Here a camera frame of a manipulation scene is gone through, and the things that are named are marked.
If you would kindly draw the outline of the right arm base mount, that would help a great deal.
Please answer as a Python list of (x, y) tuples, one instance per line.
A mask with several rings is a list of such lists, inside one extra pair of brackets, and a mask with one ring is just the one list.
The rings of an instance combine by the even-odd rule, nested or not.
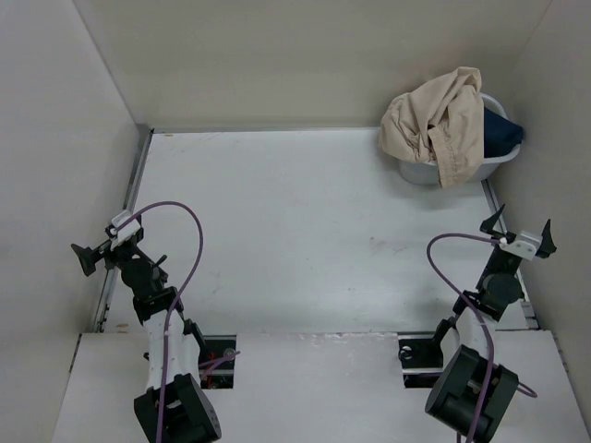
[(432, 334), (398, 336), (398, 358), (407, 389), (433, 388), (443, 371), (441, 344)]

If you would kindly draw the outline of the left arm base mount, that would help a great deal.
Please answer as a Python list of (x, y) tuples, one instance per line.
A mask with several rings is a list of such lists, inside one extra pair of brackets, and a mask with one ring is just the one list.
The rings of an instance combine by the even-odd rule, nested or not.
[(206, 336), (205, 347), (199, 351), (199, 375), (202, 389), (231, 389), (235, 378), (235, 356), (217, 362), (236, 352), (236, 336)]

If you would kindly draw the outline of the beige trousers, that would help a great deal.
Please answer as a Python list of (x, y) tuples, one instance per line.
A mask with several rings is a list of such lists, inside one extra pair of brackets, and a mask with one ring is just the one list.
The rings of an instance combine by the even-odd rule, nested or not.
[(461, 66), (394, 98), (379, 147), (403, 162), (435, 162), (442, 188), (467, 182), (484, 161), (481, 86), (480, 71)]

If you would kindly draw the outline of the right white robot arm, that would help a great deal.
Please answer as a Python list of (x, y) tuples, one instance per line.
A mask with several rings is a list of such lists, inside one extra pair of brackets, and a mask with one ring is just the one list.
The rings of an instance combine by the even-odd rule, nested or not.
[[(431, 239), (426, 249), (429, 265), (457, 293), (458, 299), (452, 309), (454, 316), (442, 321), (428, 342), (430, 358), (446, 366), (428, 395), (425, 412), (452, 429), (458, 442), (490, 442), (515, 392), (530, 398), (537, 396), (513, 371), (494, 362), (495, 346), (487, 320), (500, 320), (507, 306), (524, 297), (522, 285), (516, 277), (521, 262), (535, 257), (548, 258), (557, 247), (551, 234), (551, 221), (546, 221), (540, 234), (497, 231), (495, 225), (502, 212), (503, 209), (498, 209), (481, 222), (481, 236), (442, 233)], [(448, 238), (493, 246), (473, 292), (460, 290), (435, 264), (432, 248)], [(456, 326), (466, 309), (474, 314), (482, 329), (485, 355), (447, 333)]]

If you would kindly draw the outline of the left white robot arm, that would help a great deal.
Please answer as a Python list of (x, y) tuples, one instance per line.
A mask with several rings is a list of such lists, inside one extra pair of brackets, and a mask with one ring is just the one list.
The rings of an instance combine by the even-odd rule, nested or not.
[(134, 413), (150, 442), (215, 442), (222, 437), (219, 418), (203, 392), (199, 366), (207, 344), (197, 324), (184, 318), (178, 291), (167, 284), (168, 274), (138, 247), (143, 232), (113, 245), (110, 239), (90, 248), (73, 244), (83, 273), (90, 276), (103, 261), (117, 268), (132, 290), (132, 304), (148, 337), (148, 380), (134, 400)]

